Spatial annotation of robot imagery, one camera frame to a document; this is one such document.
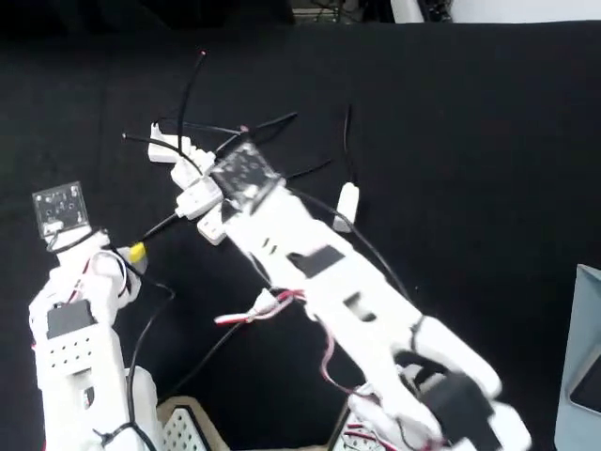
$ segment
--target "red and white wire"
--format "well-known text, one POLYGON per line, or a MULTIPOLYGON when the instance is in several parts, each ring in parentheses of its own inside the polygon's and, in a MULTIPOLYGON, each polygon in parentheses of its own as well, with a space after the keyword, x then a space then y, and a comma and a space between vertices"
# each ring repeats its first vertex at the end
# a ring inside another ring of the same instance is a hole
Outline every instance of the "red and white wire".
POLYGON ((251 322, 255 319, 271 319, 291 305, 296 298, 302 299, 303 295, 304 291, 301 289, 287 289, 278 294, 278 296, 275 298, 278 303, 269 310, 255 312, 253 309, 251 309, 246 313, 221 315, 214 321, 218 326, 224 326, 226 324, 236 324, 239 322, 251 322))

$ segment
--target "white connector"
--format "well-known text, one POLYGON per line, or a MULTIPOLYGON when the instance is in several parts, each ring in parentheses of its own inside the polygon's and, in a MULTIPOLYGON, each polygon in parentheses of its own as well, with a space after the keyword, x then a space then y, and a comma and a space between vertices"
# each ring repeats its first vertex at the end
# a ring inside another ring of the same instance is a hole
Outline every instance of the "white connector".
MULTIPOLYGON (((358 205, 359 187, 348 181, 344 184, 342 190, 340 191, 340 197, 338 197, 338 206, 336 207, 336 210, 339 213, 344 214, 352 224, 355 224, 358 205)), ((350 232, 350 227, 338 216, 334 216, 334 222, 331 227, 337 232, 350 232)))
POLYGON ((225 239, 225 226, 222 221, 222 202, 211 209, 196 227, 198 232, 213 246, 219 245, 225 239))
POLYGON ((223 194, 217 183, 209 177, 204 177, 177 197, 176 215, 193 220, 222 200, 223 194))
POLYGON ((261 289, 261 292, 254 301, 253 308, 248 311, 249 318, 253 318, 256 315, 262 315, 269 312, 273 308, 277 307, 279 301, 270 291, 266 288, 261 289))
POLYGON ((180 157, 171 170, 171 179, 179 188, 186 190, 200 180, 200 174, 190 162, 180 157))
MULTIPOLYGON (((177 146, 177 137, 173 135, 162 134, 158 124, 152 124, 150 126, 150 139, 156 139, 158 141, 164 141, 172 146, 177 146)), ((177 152, 170 148, 164 148, 163 146, 157 146, 156 144, 148 144, 148 159, 153 163, 177 163, 177 160, 181 158, 177 155, 177 152)))

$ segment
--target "wire bundle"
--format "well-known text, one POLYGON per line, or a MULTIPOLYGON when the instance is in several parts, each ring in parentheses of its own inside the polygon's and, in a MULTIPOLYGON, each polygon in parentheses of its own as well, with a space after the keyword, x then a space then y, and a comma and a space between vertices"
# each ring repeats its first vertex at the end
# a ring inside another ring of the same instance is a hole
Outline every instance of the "wire bundle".
POLYGON ((267 308, 253 306, 246 313, 236 313, 233 315, 221 315, 215 319, 215 324, 224 326, 226 324, 237 324, 253 322, 256 319, 271 319, 278 315, 282 310, 295 302, 295 300, 304 300, 304 291, 301 289, 286 289, 275 298, 276 303, 267 308))

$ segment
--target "black cable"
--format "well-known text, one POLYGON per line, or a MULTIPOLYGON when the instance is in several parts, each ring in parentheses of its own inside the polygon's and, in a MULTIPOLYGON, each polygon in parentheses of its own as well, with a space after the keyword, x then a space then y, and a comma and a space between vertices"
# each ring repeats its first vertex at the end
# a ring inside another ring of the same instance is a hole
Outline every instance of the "black cable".
POLYGON ((293 111, 292 113, 288 113, 287 115, 276 117, 275 119, 268 120, 267 122, 263 122, 263 123, 261 123, 259 125, 254 126, 251 129, 251 132, 255 132, 255 131, 261 130, 261 129, 267 129, 268 127, 273 127, 274 125, 279 125, 282 122, 287 122, 288 120, 291 121, 292 119, 294 119, 298 115, 299 115, 298 112, 293 111))
POLYGON ((169 148, 169 149, 174 150, 175 152, 179 153, 178 148, 170 145, 169 143, 161 141, 160 139, 146 138, 144 136, 138 136, 137 134, 128 134, 128 133, 122 133, 121 137, 127 141, 135 141, 138 143, 154 144, 155 146, 161 146, 162 148, 169 148))
POLYGON ((165 219, 160 221, 158 224, 156 224, 155 226, 150 228, 148 230, 148 232, 142 236, 142 239, 140 241, 144 241, 144 242, 149 241, 152 237, 157 235, 159 232, 163 231, 168 226, 171 226, 172 224, 177 222, 177 220, 179 220, 179 219, 181 219, 181 218, 179 218, 179 216, 177 216, 176 213, 170 214, 165 219))
MULTIPOLYGON (((177 121, 175 119, 172 119, 171 117, 160 117, 159 119, 157 119, 155 121, 156 123, 160 123, 160 122, 170 122, 172 124, 177 124, 177 121)), ((234 130, 234 129, 227 129, 226 127, 219 127, 217 125, 211 125, 211 124, 200 124, 197 122, 186 122, 184 121, 183 123, 184 128, 187 129, 196 129, 196 130, 200 130, 203 132, 215 132, 215 133, 225 133, 225 134, 240 134, 240 130, 234 130)))
POLYGON ((221 152, 222 150, 224 150, 225 148, 227 148, 230 144, 232 144, 232 142, 234 142, 235 140, 239 139, 241 136, 242 136, 242 133, 240 133, 240 134, 234 134, 234 135, 230 136, 225 141, 223 141, 219 146, 217 146, 217 148, 215 149, 215 151, 213 153, 215 155, 219 154, 219 152, 221 152))
POLYGON ((138 360, 138 355, 140 353, 140 349, 142 348, 144 339, 146 338, 148 331, 150 330, 150 328, 152 327, 152 325, 154 324, 156 319, 164 311, 164 309, 171 303, 171 301, 173 301, 176 298, 176 293, 172 289, 170 289, 168 286, 166 286, 164 284, 157 284, 157 283, 155 283, 153 285, 157 288, 162 288, 162 289, 168 291, 170 294, 169 294, 169 297, 167 298, 167 300, 164 303, 162 303, 162 305, 159 308, 157 308, 155 310, 154 314, 150 317, 150 319, 146 323, 146 327, 144 328, 144 330, 138 337, 138 340, 136 341, 136 344, 135 344, 135 348, 133 350, 133 356, 131 357, 131 364, 130 364, 130 372, 128 373, 128 378, 127 378, 128 413, 130 415, 130 421, 133 423, 135 423, 135 409, 133 406, 133 378, 135 376, 135 365, 138 360))
POLYGON ((369 251, 374 255, 374 257, 376 257, 378 259, 380 265, 382 266, 382 268, 384 268, 384 271, 386 271, 386 273, 389 275, 390 279, 396 285, 396 289, 398 290, 398 292, 401 293, 401 295, 403 295, 403 297, 405 299, 410 301, 410 297, 408 295, 407 289, 405 288, 405 285, 403 284, 403 282, 401 282, 401 279, 399 279, 399 277, 396 275, 393 268, 391 268, 391 266, 388 264, 386 259, 378 251, 378 249, 376 249, 376 247, 368 239, 365 238, 365 236, 357 229, 357 227, 353 223, 351 223, 348 220, 348 218, 344 214, 342 214, 340 211, 338 211, 336 209, 333 209, 325 202, 322 202, 321 200, 319 200, 311 195, 308 195, 306 193, 303 193, 303 192, 293 189, 293 188, 288 188, 288 190, 292 194, 296 195, 297 197, 300 197, 301 199, 309 201, 313 205, 320 207, 321 209, 323 209, 331 214, 334 214, 334 215, 338 216, 340 219, 342 219, 345 222, 345 224, 348 226, 348 228, 363 243, 363 245, 365 245, 365 247, 367 247, 369 249, 369 251))
POLYGON ((347 115, 345 116, 345 129, 343 132, 342 143, 343 143, 343 151, 345 152, 345 161, 347 162, 347 170, 348 176, 350 177, 350 181, 356 185, 357 184, 357 169, 355 168, 355 163, 353 162, 353 158, 350 155, 348 150, 348 134, 350 133, 350 120, 352 119, 352 105, 349 103, 347 107, 347 115))
POLYGON ((222 152, 224 149, 226 149, 228 146, 230 146, 234 141, 236 141, 237 139, 241 139, 244 136, 251 136, 252 138, 255 138, 256 134, 258 132, 261 132, 265 129, 268 129, 270 127, 276 126, 276 125, 282 125, 280 128, 278 128, 271 136, 269 136, 269 138, 267 139, 263 139, 261 140, 261 142, 265 142, 265 141, 269 141, 271 139, 273 139, 277 134, 279 134, 281 131, 284 130, 285 126, 288 125, 290 122, 292 122, 292 119, 294 119, 296 116, 298 116, 299 113, 296 111, 293 111, 292 113, 288 113, 286 115, 280 116, 280 117, 276 117, 275 119, 271 119, 268 120, 266 122, 262 122, 254 127, 252 127, 249 131, 245 132, 245 131, 241 131, 238 134, 234 134, 232 136, 230 136, 229 138, 227 138, 225 141, 223 141, 214 151, 215 155, 217 155, 218 153, 222 152))
POLYGON ((184 134, 184 116, 186 115, 186 107, 188 106, 188 100, 190 98, 190 94, 192 93, 192 88, 194 86, 194 81, 196 80, 196 74, 200 70, 205 61, 205 57, 207 56, 207 52, 204 50, 200 52, 200 55, 196 59, 196 63, 194 64, 194 70, 192 72, 192 76, 184 89, 184 93, 181 96, 181 104, 179 105, 179 110, 177 111, 177 148, 179 149, 179 153, 183 155, 181 139, 184 134))
POLYGON ((159 404, 162 404, 164 401, 166 401, 173 395, 176 395, 177 391, 182 386, 184 386, 192 377, 194 377, 196 375, 196 373, 198 373, 198 371, 203 369, 203 367, 207 364, 207 362, 210 360, 210 358, 213 356, 213 354, 215 354, 215 352, 217 352, 221 348, 221 346, 223 346, 225 344, 225 342, 244 324, 246 324, 246 323, 239 322, 239 323, 235 324, 234 326, 232 326, 231 329, 229 329, 225 334, 223 334, 223 336, 217 341, 217 343, 215 343, 212 346, 212 348, 210 350, 208 350, 208 352, 205 354, 205 357, 203 357, 203 359, 198 363, 198 365, 196 365, 194 368, 192 368, 188 372, 188 374, 186 374, 186 376, 184 376, 183 378, 181 378, 179 380, 178 383, 176 383, 173 387, 171 387, 169 390, 167 390, 166 394, 164 394, 159 399, 159 404))
POLYGON ((61 252, 68 251, 69 249, 72 249, 76 245, 81 244, 85 240, 88 240, 88 239, 92 238, 94 235, 96 235, 100 231, 101 231, 101 228, 94 227, 94 228, 92 228, 92 230, 90 230, 89 232, 87 232, 85 235, 83 235, 82 237, 78 238, 74 242, 70 242, 69 244, 66 244, 66 245, 64 245, 62 247, 59 247, 58 249, 54 249, 54 245, 56 244, 56 240, 58 238, 58 233, 56 233, 56 235, 48 243, 48 246, 46 246, 46 250, 48 252, 50 252, 51 254, 60 254, 61 252))
POLYGON ((286 180, 292 180, 292 179, 297 179, 299 177, 307 176, 309 174, 312 174, 312 173, 318 171, 319 169, 326 167, 331 162, 333 162, 333 159, 329 158, 325 162, 321 162, 320 164, 317 164, 315 166, 308 167, 307 169, 303 169, 302 171, 294 172, 290 175, 284 175, 284 178, 286 180))
MULTIPOLYGON (((113 251, 114 253, 118 254, 118 251, 114 245, 109 244, 108 248, 111 251, 113 251)), ((144 433, 144 431, 135 422, 135 406, 133 403, 133 380, 135 377, 135 368, 136 368, 136 362, 138 359, 138 355, 140 353, 140 349, 142 348, 142 345, 144 344, 144 340, 148 334, 148 331, 150 330, 150 328, 152 327, 154 322, 157 320, 159 315, 164 311, 164 309, 171 303, 171 301, 173 301, 176 298, 176 293, 171 288, 169 288, 167 285, 157 282, 154 279, 152 279, 149 275, 143 274, 143 273, 139 272, 138 270, 136 270, 135 267, 133 267, 130 264, 130 262, 127 261, 125 258, 123 259, 123 263, 131 272, 133 272, 135 275, 137 275, 140 278, 140 280, 144 280, 156 288, 164 289, 165 291, 167 291, 169 293, 169 297, 152 314, 152 316, 146 323, 144 330, 138 336, 138 339, 136 341, 136 344, 135 344, 135 347, 133 350, 133 355, 131 357, 131 363, 130 363, 130 372, 128 373, 128 376, 126 378, 126 397, 127 397, 127 404, 128 404, 128 416, 130 418, 130 421, 124 425, 121 425, 119 428, 117 428, 111 434, 106 434, 105 436, 101 435, 101 437, 106 437, 107 438, 106 440, 108 440, 110 442, 111 440, 113 440, 116 437, 116 435, 118 435, 123 430, 125 430, 127 428, 133 428, 133 430, 135 430, 135 432, 138 434, 140 439, 142 439, 142 441, 145 443, 145 445, 148 447, 148 449, 150 451, 156 451, 156 448, 152 444, 152 441, 148 438, 148 436, 144 433)))

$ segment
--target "perforated white plate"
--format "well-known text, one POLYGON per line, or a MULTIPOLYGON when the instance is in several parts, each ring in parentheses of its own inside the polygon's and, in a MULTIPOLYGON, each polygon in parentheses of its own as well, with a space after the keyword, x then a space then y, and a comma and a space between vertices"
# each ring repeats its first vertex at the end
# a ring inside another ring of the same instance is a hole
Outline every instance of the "perforated white plate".
POLYGON ((164 451, 210 451, 185 408, 176 408, 162 429, 164 451))

